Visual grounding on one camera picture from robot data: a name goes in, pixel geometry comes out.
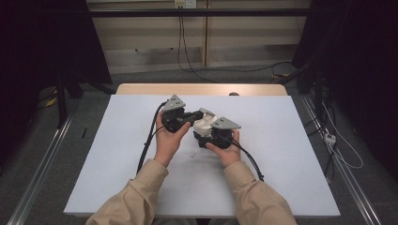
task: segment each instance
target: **wire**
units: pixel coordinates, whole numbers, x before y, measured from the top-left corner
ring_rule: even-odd
[[[185,56],[186,56],[186,58],[187,58],[188,65],[190,66],[190,69],[191,69],[191,70],[187,70],[187,69],[183,68],[183,67],[181,66],[181,63],[179,62],[179,51],[180,51],[180,49],[181,49],[181,37],[183,38],[183,41],[184,41]],[[210,83],[218,83],[218,82],[215,82],[215,81],[213,81],[213,80],[210,80],[210,79],[207,79],[207,78],[204,78],[204,77],[200,76],[200,75],[197,74],[197,72],[192,68],[192,65],[191,65],[191,62],[190,62],[190,58],[188,57],[188,52],[187,52],[187,43],[186,43],[186,41],[185,41],[185,27],[184,27],[184,20],[182,19],[182,17],[179,17],[179,41],[178,41],[177,61],[178,61],[179,67],[180,67],[183,71],[186,71],[186,72],[193,72],[193,74],[194,74],[197,78],[202,79],[202,80],[204,80],[204,81],[207,81],[207,82],[210,82]]]
[[[297,6],[298,6],[298,0],[295,0],[295,9],[297,8]],[[299,37],[301,38],[301,31],[299,29],[299,19],[297,16],[296,16],[296,25],[298,26],[298,33],[299,33]]]
[[[323,105],[323,107],[325,108],[325,110],[326,110],[326,114],[328,115],[328,117],[329,117],[329,120],[330,120],[330,122],[331,122],[331,125],[333,126],[333,128],[335,129],[335,131],[336,131],[336,133],[348,144],[348,146],[350,146],[351,147],[351,149],[354,151],[354,153],[358,156],[358,158],[360,159],[360,165],[359,166],[353,166],[353,165],[351,165],[351,164],[349,164],[348,162],[346,162],[343,158],[342,158],[342,156],[340,155],[340,154],[337,154],[337,152],[333,149],[333,147],[329,144],[329,146],[330,146],[330,149],[331,149],[331,151],[336,155],[336,157],[338,158],[338,159],[340,159],[346,166],[348,166],[348,167],[351,167],[351,168],[353,168],[353,169],[360,169],[360,168],[362,168],[363,167],[363,160],[362,160],[362,158],[360,157],[360,154],[357,152],[357,150],[355,150],[355,148],[343,137],[343,135],[339,132],[339,130],[337,129],[337,127],[333,124],[333,122],[332,122],[332,120],[331,120],[331,116],[330,116],[330,114],[329,114],[329,112],[328,112],[328,109],[326,108],[326,106],[325,106],[325,104],[322,102],[322,105]]]
[[[178,61],[178,66],[181,68],[181,70],[186,71],[186,72],[193,72],[198,78],[208,81],[208,82],[212,82],[214,83],[215,81],[212,81],[210,79],[206,79],[204,77],[201,77],[199,74],[197,74],[196,72],[200,72],[200,71],[226,71],[226,72],[255,72],[255,71],[261,71],[261,70],[265,70],[268,68],[274,68],[275,66],[281,65],[281,64],[292,64],[292,62],[290,61],[283,61],[283,62],[279,62],[279,63],[275,63],[271,66],[266,66],[266,67],[261,67],[261,68],[254,68],[254,69],[228,69],[228,68],[198,68],[198,69],[194,69],[191,66],[191,61],[190,58],[188,56],[188,52],[187,52],[187,44],[186,44],[186,40],[185,40],[185,27],[184,27],[184,19],[182,17],[179,18],[179,42],[178,42],[178,53],[177,53],[177,61]],[[181,49],[181,39],[183,40],[184,43],[184,50],[185,50],[185,56],[187,58],[188,61],[188,65],[190,66],[190,69],[186,69],[183,68],[181,66],[181,62],[179,61],[179,55],[180,55],[180,49]]]
[[[342,26],[340,27],[340,31],[339,31],[339,35],[338,35],[338,37],[337,37],[337,41],[339,41],[339,40],[340,40],[340,37],[342,36],[343,30],[344,30],[344,26],[345,26],[345,21],[346,21],[346,19],[347,19],[348,12],[349,12],[349,9],[350,9],[350,7],[351,7],[351,3],[352,3],[352,0],[349,0],[349,2],[347,3],[346,11],[345,11],[345,14],[344,14],[344,17],[343,17],[343,24],[342,24]]]
[[[335,152],[335,150],[336,150],[336,146],[337,146],[337,143],[335,143],[334,145],[333,145],[333,150],[334,151],[332,151],[331,153],[329,153],[329,159],[328,159],[328,164],[326,165],[326,167],[325,167],[325,170],[324,170],[324,175],[326,176],[326,174],[328,173],[328,169],[329,169],[329,165],[330,165],[330,163],[331,163],[331,177],[330,177],[330,181],[333,181],[333,178],[334,178],[334,161],[333,161],[333,155],[334,155],[334,152]]]
[[[308,136],[308,137],[310,137],[311,135],[313,135],[313,134],[315,134],[315,133],[317,133],[317,132],[323,130],[323,128],[325,127],[326,123],[328,122],[328,118],[326,118],[326,119],[321,118],[321,119],[322,119],[322,124],[321,124],[321,126],[320,126],[318,129],[314,130],[313,132],[307,133],[307,136]]]
[[[153,117],[152,125],[151,125],[151,127],[150,127],[150,131],[149,131],[149,134],[148,134],[148,138],[146,139],[146,142],[144,143],[143,153],[141,154],[140,162],[138,163],[137,173],[138,173],[139,171],[141,171],[141,168],[143,167],[144,159],[145,159],[145,156],[146,156],[146,152],[148,151],[149,145],[150,145],[150,143],[152,142],[153,136],[155,136],[155,134],[156,134],[161,128],[164,127],[164,126],[159,127],[158,129],[156,129],[156,131],[155,131],[154,133],[152,133],[152,132],[153,132],[153,128],[155,127],[156,117],[158,117],[158,114],[159,114],[159,111],[161,110],[161,107],[163,107],[163,106],[166,104],[166,102],[167,102],[167,101],[163,102],[163,103],[158,107],[158,109],[157,109],[156,112],[155,112],[155,116]]]
[[[274,80],[274,78],[275,78],[275,72],[274,72],[273,68],[274,68],[274,67],[271,67],[271,75],[272,75],[272,78],[271,78],[271,80],[269,81],[269,83],[272,83],[273,80]]]
[[[255,171],[257,172],[257,176],[258,179],[261,180],[262,182],[264,182],[264,175],[261,173],[260,168],[258,167],[257,163],[255,162],[254,158],[252,157],[252,155],[250,155],[250,153],[248,151],[246,151],[242,145],[240,145],[240,143],[238,143],[235,140],[231,141],[231,144],[233,144],[234,146],[238,147],[240,150],[242,150],[242,152],[244,152],[246,154],[246,156],[248,157],[249,161],[252,163],[252,165],[254,166]]]
[[[309,126],[313,121],[315,121],[315,120],[317,120],[317,119],[318,119],[318,117],[316,117],[316,118],[314,118],[313,120],[310,120],[310,121],[308,121],[308,122],[302,124],[302,126],[303,126],[303,127],[307,127],[307,126]]]

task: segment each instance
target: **gray bracket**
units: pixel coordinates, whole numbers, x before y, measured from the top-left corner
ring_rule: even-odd
[[[225,118],[225,117],[220,117],[216,121],[214,121],[211,126],[213,128],[218,128],[218,129],[233,129],[233,128],[241,128],[240,125],[236,124],[235,122],[232,122],[231,120]]]
[[[185,107],[185,103],[176,95],[172,95],[164,105],[164,111],[168,112]]]

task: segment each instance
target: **beige sleeve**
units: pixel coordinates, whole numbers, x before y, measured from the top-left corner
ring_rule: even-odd
[[[148,160],[134,180],[109,199],[86,224],[151,224],[158,192],[168,175],[159,162]]]
[[[224,174],[236,199],[240,225],[297,224],[287,201],[266,183],[255,180],[243,161],[228,166]]]

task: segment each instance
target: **cuff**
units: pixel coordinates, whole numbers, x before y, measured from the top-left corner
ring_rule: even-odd
[[[149,159],[135,176],[135,181],[144,184],[152,190],[159,191],[164,178],[169,174],[159,162]]]
[[[225,178],[232,190],[255,182],[254,175],[244,161],[238,161],[229,165],[224,170]]]

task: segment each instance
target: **left hand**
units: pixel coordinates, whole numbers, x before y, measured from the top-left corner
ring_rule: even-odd
[[[179,131],[172,133],[163,127],[163,122],[161,121],[162,116],[163,112],[159,112],[156,118],[156,129],[161,129],[156,133],[156,154],[153,159],[164,167],[167,167],[178,150],[182,137],[184,137],[190,129],[191,124],[187,122]]]

